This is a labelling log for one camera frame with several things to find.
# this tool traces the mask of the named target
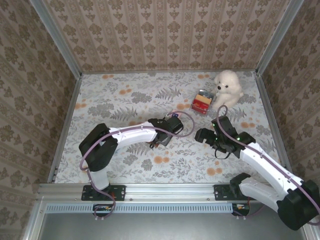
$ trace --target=floor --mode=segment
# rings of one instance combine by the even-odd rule
[[[40,240],[305,240],[270,208],[246,220],[230,213],[47,214]]]
[[[199,89],[211,91],[217,72],[125,73],[83,75],[55,183],[87,183],[79,169],[80,142],[100,123],[108,127],[127,127],[150,118],[163,118],[172,110],[183,110],[196,121],[195,130],[212,129],[213,109],[207,116],[189,109]],[[239,71],[244,96],[231,108],[228,117],[240,132],[251,134],[275,160],[276,146],[260,98],[254,72]],[[184,131],[191,121],[181,116]],[[173,138],[167,147],[150,149],[137,143],[119,149],[108,165],[111,183],[217,183],[229,182],[245,172],[263,181],[245,162],[231,155],[214,157],[214,150],[194,140]]]

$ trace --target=small box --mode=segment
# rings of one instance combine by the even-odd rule
[[[214,97],[215,95],[212,92],[200,90],[193,99],[190,108],[198,113],[206,115]]]

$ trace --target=table surface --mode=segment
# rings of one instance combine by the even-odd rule
[[[214,157],[207,144],[194,140],[200,128],[213,129],[213,109],[207,116],[190,110],[190,103],[199,89],[214,88],[217,72],[124,73],[83,75],[70,128],[55,183],[87,183],[88,177],[79,169],[82,158],[80,142],[100,123],[108,127],[127,127],[150,118],[163,118],[172,110],[190,113],[196,121],[189,137],[172,138],[165,147],[151,149],[148,143],[137,143],[119,149],[108,165],[111,183],[225,183],[245,172],[259,181],[263,178],[247,163],[231,155],[228,159]],[[275,160],[277,150],[257,88],[254,72],[239,71],[237,75],[244,96],[229,110],[237,132],[246,131]],[[192,128],[191,121],[181,116],[182,133]]]

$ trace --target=stuffed animal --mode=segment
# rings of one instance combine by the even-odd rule
[[[232,108],[244,93],[239,83],[239,78],[234,71],[224,70],[220,72],[214,79],[216,85],[212,91],[217,98],[212,105],[214,110],[218,110],[221,105]]]

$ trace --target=wall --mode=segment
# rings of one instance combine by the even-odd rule
[[[75,79],[28,0],[0,1],[0,239],[47,181]]]
[[[320,1],[304,1],[263,73],[296,174],[320,185]]]
[[[45,0],[83,72],[254,69],[288,0]]]

